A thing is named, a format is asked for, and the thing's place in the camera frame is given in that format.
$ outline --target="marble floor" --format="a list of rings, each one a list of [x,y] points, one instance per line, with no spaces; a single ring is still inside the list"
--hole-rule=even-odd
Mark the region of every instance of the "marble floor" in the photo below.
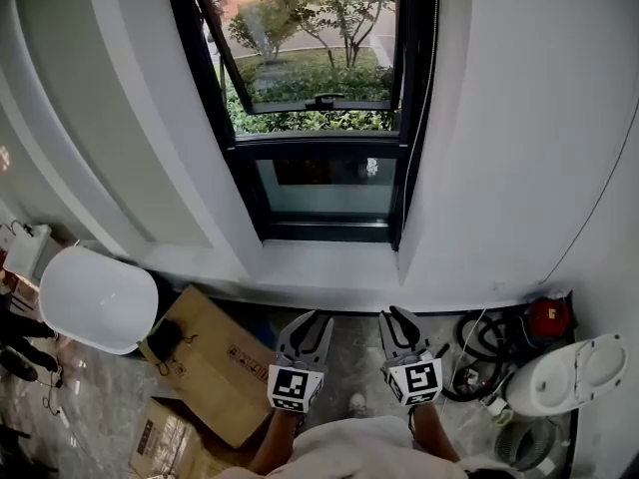
[[[260,338],[269,341],[269,333],[293,319],[291,311],[270,311],[249,307],[239,313],[229,306],[236,319],[251,327],[256,319],[266,321]],[[460,349],[452,338],[459,316],[425,316],[430,344],[434,350],[447,342],[451,351],[444,357],[444,380],[449,381],[453,360]],[[377,318],[370,315],[336,315],[327,362],[327,378],[321,396],[314,404],[307,427],[344,418],[349,397],[354,392],[366,396],[371,415],[397,415],[407,420],[406,410],[398,406],[383,382],[379,369],[384,361]],[[50,349],[50,341],[34,342]],[[63,479],[134,478],[128,460],[139,423],[151,396],[173,397],[148,362],[103,353],[73,341],[55,344],[55,352],[65,366],[64,385],[51,392],[51,407],[60,407],[65,417],[53,416],[43,406],[49,387],[19,380],[0,370],[0,414],[6,425],[29,433],[22,445],[29,456],[59,469]],[[44,369],[40,379],[50,382]],[[436,403],[443,403],[439,396]],[[499,432],[491,416],[478,402],[447,402],[442,414],[443,426],[462,456],[493,457],[492,448]],[[569,416],[559,420],[567,428]],[[559,477],[559,470],[552,475]],[[528,475],[532,479],[541,475]]]

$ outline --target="window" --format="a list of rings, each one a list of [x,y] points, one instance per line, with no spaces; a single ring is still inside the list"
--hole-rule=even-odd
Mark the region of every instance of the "window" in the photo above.
[[[418,169],[437,0],[171,0],[262,240],[390,242]]]

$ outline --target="toilet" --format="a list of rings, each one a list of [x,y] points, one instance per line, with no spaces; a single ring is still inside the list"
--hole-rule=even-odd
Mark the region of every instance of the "toilet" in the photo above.
[[[625,339],[615,334],[568,344],[515,372],[506,401],[514,412],[529,417],[579,408],[621,383],[628,358]]]
[[[63,335],[108,353],[138,347],[155,322],[158,289],[143,269],[80,246],[58,253],[40,284],[40,311]]]

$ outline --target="white appliance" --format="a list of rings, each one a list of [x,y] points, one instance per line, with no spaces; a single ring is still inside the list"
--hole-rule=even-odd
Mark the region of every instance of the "white appliance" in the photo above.
[[[143,269],[72,246],[45,269],[39,302],[44,322],[54,330],[124,355],[151,331],[158,289]]]
[[[51,238],[49,226],[33,226],[32,236],[22,226],[13,230],[15,237],[3,267],[37,289],[47,264],[62,247]]]
[[[506,400],[513,411],[530,417],[573,410],[616,388],[628,358],[619,335],[568,344],[519,369],[506,387]]]

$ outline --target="white cable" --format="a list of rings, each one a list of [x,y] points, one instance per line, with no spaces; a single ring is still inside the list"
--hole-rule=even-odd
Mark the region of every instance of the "white cable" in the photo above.
[[[472,334],[475,331],[475,328],[477,327],[477,324],[479,323],[479,321],[481,321],[481,318],[483,318],[484,314],[486,314],[486,309],[484,309],[481,312],[481,314],[477,318],[477,321],[472,325],[472,328],[470,328],[470,333],[468,333],[468,336],[466,337],[466,341],[463,343],[463,347],[461,348],[461,355],[459,355],[459,358],[457,359],[457,363],[455,364],[455,368],[452,369],[452,376],[450,376],[450,383],[448,383],[448,390],[450,390],[450,387],[452,387],[452,382],[455,379],[455,374],[457,373],[457,367],[459,367],[459,364],[461,363],[461,359],[463,358],[463,355],[466,353],[466,346],[468,345],[468,342],[470,342],[470,337],[472,337]],[[441,416],[443,415],[443,410],[446,407],[446,402],[447,401],[448,401],[448,398],[445,397],[444,400],[443,400],[443,404],[441,405],[441,410],[439,410],[439,418],[440,419],[441,419]]]
[[[401,231],[403,232],[403,228],[406,225],[406,192],[408,190],[408,173],[410,172],[410,164],[412,163],[412,155],[415,152],[415,146],[417,145],[417,137],[419,137],[419,132],[421,130],[421,125],[423,123],[423,114],[426,111],[426,102],[428,101],[428,92],[430,91],[430,81],[432,80],[432,67],[434,65],[435,59],[435,39],[434,36],[437,33],[437,20],[439,18],[439,0],[435,0],[435,13],[433,19],[433,40],[432,40],[432,49],[430,51],[430,69],[428,70],[428,83],[426,84],[426,93],[423,99],[423,105],[421,107],[421,114],[419,115],[419,124],[417,125],[417,132],[415,133],[415,140],[412,141],[412,148],[410,148],[410,155],[408,156],[408,165],[406,166],[406,177],[403,181],[403,198],[401,201]]]
[[[521,329],[523,330],[523,335],[524,337],[526,337],[526,340],[528,341],[528,344],[530,345],[530,347],[539,347],[539,346],[535,346],[532,342],[530,342],[530,339],[528,338],[528,334],[526,333],[526,326],[523,324],[523,317],[521,317],[520,315],[518,315],[517,317],[521,321]]]

